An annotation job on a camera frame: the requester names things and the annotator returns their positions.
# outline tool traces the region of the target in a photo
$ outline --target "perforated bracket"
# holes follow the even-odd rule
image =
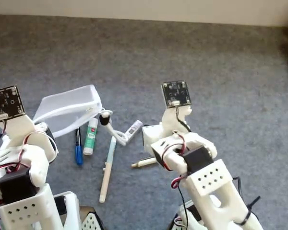
[[[189,176],[200,196],[208,195],[232,181],[224,162],[219,159]]]
[[[33,197],[0,207],[1,220],[8,230],[20,229],[41,219],[55,216],[55,212],[57,209],[48,184]]]
[[[89,213],[82,223],[81,230],[103,230],[94,213]]]

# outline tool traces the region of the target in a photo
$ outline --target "circuit board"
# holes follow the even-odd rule
[[[164,82],[161,88],[167,108],[191,105],[191,99],[185,81]]]
[[[0,122],[25,115],[17,85],[0,89]]]

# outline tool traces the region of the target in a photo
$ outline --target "blue marker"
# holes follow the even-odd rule
[[[80,128],[75,130],[76,145],[75,145],[75,161],[78,165],[83,164],[83,155],[81,150],[81,135]]]

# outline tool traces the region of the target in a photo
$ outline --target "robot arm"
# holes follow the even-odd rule
[[[263,229],[246,207],[223,161],[213,160],[217,152],[212,142],[196,133],[174,133],[151,147],[162,166],[182,175],[181,183],[209,230],[227,230],[232,222],[241,223],[244,230]],[[220,199],[220,207],[211,200],[212,193]]]
[[[184,118],[191,113],[186,82],[165,82],[161,88],[167,108],[160,124],[142,128],[144,149],[161,166],[180,175],[173,180],[172,187],[179,182],[186,187],[209,230],[262,230],[251,207],[245,205],[235,188],[223,161],[214,161],[217,155],[214,144],[192,133],[186,124]],[[219,207],[211,194],[220,200]]]
[[[81,229],[77,196],[66,192],[54,197],[45,183],[58,150],[47,125],[36,125],[25,115],[16,86],[0,89],[0,127],[7,134],[0,147],[3,229]],[[64,225],[63,214],[67,214]]]

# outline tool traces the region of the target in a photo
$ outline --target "pen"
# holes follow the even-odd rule
[[[139,162],[132,164],[131,167],[132,168],[140,168],[149,164],[154,164],[157,163],[157,159],[155,157],[150,157],[150,158],[146,158],[143,160],[140,160]]]
[[[110,148],[109,148],[109,153],[108,153],[108,158],[106,162],[106,167],[104,168],[105,174],[104,174],[104,179],[102,180],[102,185],[101,185],[101,190],[100,190],[100,198],[99,198],[100,203],[104,203],[106,200],[115,146],[116,146],[116,139],[115,137],[112,137]]]
[[[81,134],[80,134],[80,128],[77,128],[75,130],[75,138],[76,138],[76,144],[75,144],[75,161],[78,165],[83,164],[83,155],[81,151]]]

